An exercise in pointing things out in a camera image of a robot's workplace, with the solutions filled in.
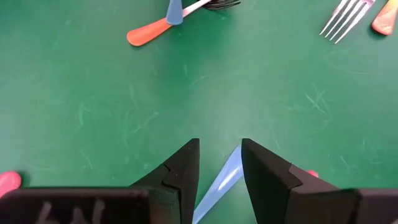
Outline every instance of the fork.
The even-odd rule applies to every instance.
[[[346,28],[346,30],[343,32],[343,34],[336,40],[335,44],[337,44],[358,22],[359,20],[362,19],[362,17],[365,15],[365,13],[369,10],[369,8],[373,5],[373,3],[376,0],[342,0],[337,8],[333,11],[333,14],[331,15],[331,18],[329,21],[326,23],[326,26],[322,29],[319,35],[322,35],[324,31],[327,30],[329,25],[336,19],[337,15],[340,13],[340,11],[344,9],[343,13],[338,17],[337,21],[334,23],[332,28],[327,32],[326,37],[328,37],[333,30],[337,27],[337,25],[343,20],[345,15],[352,9],[352,11],[348,14],[348,17],[345,19],[345,21],[342,23],[342,25],[338,28],[338,30],[332,35],[332,37],[329,40],[333,40],[337,36],[337,34],[347,25],[347,23],[353,18],[353,16],[359,11],[359,13],[356,15],[356,17],[353,19],[353,21],[349,24],[349,26]]]

